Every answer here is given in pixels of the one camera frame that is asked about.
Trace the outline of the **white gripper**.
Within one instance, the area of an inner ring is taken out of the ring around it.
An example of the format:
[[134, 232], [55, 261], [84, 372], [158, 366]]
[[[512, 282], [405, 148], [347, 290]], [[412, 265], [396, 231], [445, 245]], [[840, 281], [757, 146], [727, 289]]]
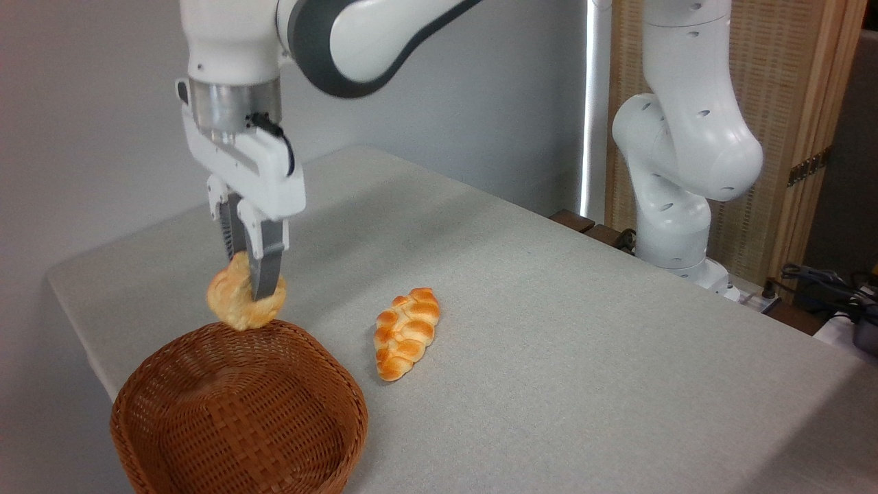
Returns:
[[189, 151], [210, 173], [208, 206], [228, 259], [248, 251], [252, 300], [266, 299], [275, 294], [289, 249], [286, 219], [305, 208], [303, 172], [281, 126], [281, 82], [180, 78], [176, 94]]

